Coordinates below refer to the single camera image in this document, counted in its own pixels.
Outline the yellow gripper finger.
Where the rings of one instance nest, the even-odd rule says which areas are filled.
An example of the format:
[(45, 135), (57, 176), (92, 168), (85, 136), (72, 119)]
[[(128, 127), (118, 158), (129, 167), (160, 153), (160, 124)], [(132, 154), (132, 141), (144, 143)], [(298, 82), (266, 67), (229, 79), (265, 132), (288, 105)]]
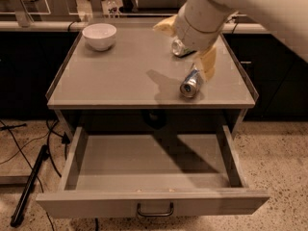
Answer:
[(159, 23), (157, 23), (153, 27), (153, 30), (155, 32), (161, 32), (169, 37), (174, 37), (175, 36), (175, 28), (174, 28), (175, 19), (176, 19), (175, 15), (165, 18)]
[(198, 52), (196, 55), (197, 68), (205, 81), (209, 81), (215, 74), (217, 49), (212, 46), (206, 51)]

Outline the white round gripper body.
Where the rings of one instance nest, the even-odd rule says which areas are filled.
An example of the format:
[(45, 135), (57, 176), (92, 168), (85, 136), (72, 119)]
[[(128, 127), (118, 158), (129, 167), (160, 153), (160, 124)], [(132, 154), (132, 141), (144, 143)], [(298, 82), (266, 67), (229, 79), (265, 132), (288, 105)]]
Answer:
[(214, 0), (187, 0), (176, 15), (175, 34), (191, 50), (206, 50), (216, 42), (233, 12)]

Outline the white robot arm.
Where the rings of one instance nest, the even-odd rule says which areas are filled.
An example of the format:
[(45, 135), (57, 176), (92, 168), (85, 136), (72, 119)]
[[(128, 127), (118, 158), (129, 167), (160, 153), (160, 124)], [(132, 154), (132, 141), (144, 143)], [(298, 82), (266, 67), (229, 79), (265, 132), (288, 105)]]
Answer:
[(179, 38), (191, 50), (207, 51), (235, 12), (248, 15), (308, 61), (308, 0), (187, 0), (154, 30)]

